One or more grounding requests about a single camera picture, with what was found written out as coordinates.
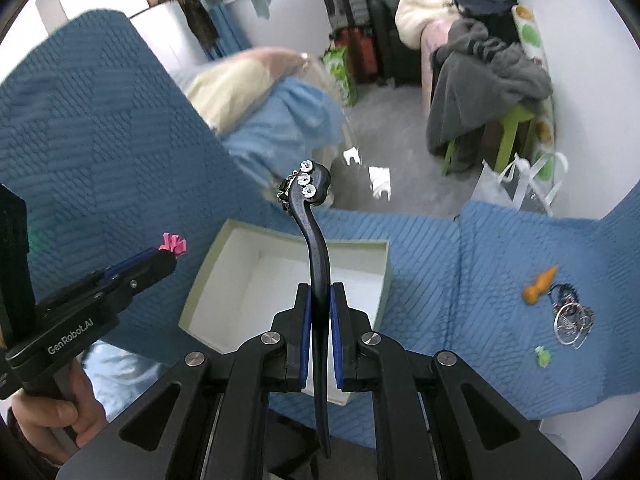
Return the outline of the person's left hand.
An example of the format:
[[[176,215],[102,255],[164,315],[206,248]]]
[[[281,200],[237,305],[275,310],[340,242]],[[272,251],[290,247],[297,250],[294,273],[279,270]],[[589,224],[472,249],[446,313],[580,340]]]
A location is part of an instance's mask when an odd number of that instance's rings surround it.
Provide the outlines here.
[[[73,401],[31,396],[24,390],[11,399],[13,415],[26,441],[52,463],[61,465],[72,456],[55,439],[52,429],[70,427],[78,448],[85,446],[107,426],[103,405],[96,400],[91,382],[77,360],[70,364]]]

